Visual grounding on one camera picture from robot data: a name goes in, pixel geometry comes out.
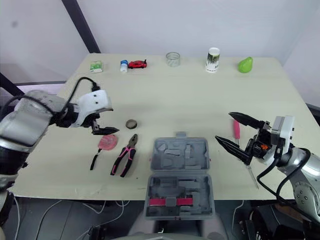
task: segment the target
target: clear plastic cup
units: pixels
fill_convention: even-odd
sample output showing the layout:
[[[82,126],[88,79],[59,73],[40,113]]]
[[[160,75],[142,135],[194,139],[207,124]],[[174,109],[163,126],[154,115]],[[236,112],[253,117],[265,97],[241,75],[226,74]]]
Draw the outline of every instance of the clear plastic cup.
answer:
[[[166,64],[168,64],[169,67],[178,67],[180,65],[180,54],[172,51],[172,52],[168,52],[165,55],[166,58]]]

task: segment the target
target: white wall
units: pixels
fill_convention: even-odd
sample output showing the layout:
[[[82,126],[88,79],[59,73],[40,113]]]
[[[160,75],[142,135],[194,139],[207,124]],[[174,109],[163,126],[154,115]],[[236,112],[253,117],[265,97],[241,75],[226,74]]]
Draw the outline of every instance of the white wall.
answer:
[[[304,101],[320,107],[320,8],[283,67]]]
[[[103,53],[276,57],[284,64],[318,0],[78,0]]]
[[[13,83],[66,81],[88,50],[61,0],[2,0],[0,71]]]
[[[78,3],[103,53],[276,57],[320,107],[318,0]],[[14,83],[65,81],[87,53],[61,0],[1,1],[0,71]]]

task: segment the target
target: pink tape measure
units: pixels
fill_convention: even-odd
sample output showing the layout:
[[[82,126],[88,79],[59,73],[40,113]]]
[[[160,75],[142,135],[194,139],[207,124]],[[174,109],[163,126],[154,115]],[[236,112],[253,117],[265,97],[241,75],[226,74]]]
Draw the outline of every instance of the pink tape measure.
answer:
[[[118,138],[111,134],[111,135],[106,135],[103,136],[98,144],[98,148],[102,150],[107,150],[110,151],[115,148],[117,145]]]
[[[115,146],[117,145],[118,142],[118,138],[111,134],[111,135],[105,135],[101,138],[101,140],[99,141],[98,144],[98,152],[96,153],[96,155],[94,155],[91,166],[90,166],[90,171],[92,171],[95,167],[95,163],[97,160],[97,157],[99,156],[99,153],[101,152],[101,150],[107,150],[110,151],[112,149],[115,148]]]

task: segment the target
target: pink screwdriver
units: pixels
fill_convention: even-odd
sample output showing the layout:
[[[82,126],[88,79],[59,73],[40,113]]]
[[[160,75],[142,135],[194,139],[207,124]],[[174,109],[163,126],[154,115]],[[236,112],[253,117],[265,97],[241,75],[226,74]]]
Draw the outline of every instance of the pink screwdriver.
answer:
[[[240,145],[240,141],[239,141],[239,139],[240,139],[240,125],[239,125],[239,122],[237,122],[236,120],[233,120],[233,131],[234,131],[235,143]],[[245,166],[248,169],[250,176],[251,176],[256,188],[259,189],[257,180],[255,178],[254,173],[252,172],[251,166],[250,165],[245,165]]]

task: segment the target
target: table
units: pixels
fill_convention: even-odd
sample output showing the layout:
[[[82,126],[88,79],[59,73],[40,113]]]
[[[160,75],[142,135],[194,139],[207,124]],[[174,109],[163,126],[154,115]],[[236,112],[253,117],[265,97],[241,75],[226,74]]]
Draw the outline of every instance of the table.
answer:
[[[120,73],[120,61],[147,59],[145,69]],[[270,121],[276,116],[296,116],[293,143],[319,152],[320,128],[304,101],[275,58],[255,57],[250,73],[240,73],[241,57],[221,57],[217,73],[204,70],[206,58],[183,57],[178,67],[168,67],[164,56],[127,54],[89,54],[58,94],[67,98],[76,80],[86,76],[107,90],[114,111],[103,112],[101,127],[116,127],[118,144],[102,151],[95,169],[89,171],[101,136],[89,128],[50,126],[47,134],[30,154],[29,166],[19,171],[11,190],[17,196],[74,200],[144,200],[147,180],[152,174],[150,158],[158,137],[174,137],[185,131],[188,137],[208,141],[210,170],[215,200],[274,199],[265,189],[256,189],[248,170],[227,153],[215,135],[233,140],[232,118],[228,112],[241,112]],[[104,70],[89,73],[91,61],[101,60]],[[74,100],[90,91],[83,81]],[[125,128],[128,119],[138,127]],[[112,165],[130,137],[137,133],[136,155],[125,178],[110,176]],[[240,145],[244,148],[256,131],[241,126]],[[252,161],[255,176],[266,168]],[[276,189],[285,177],[274,169],[263,180]],[[287,183],[281,194],[293,198]]]

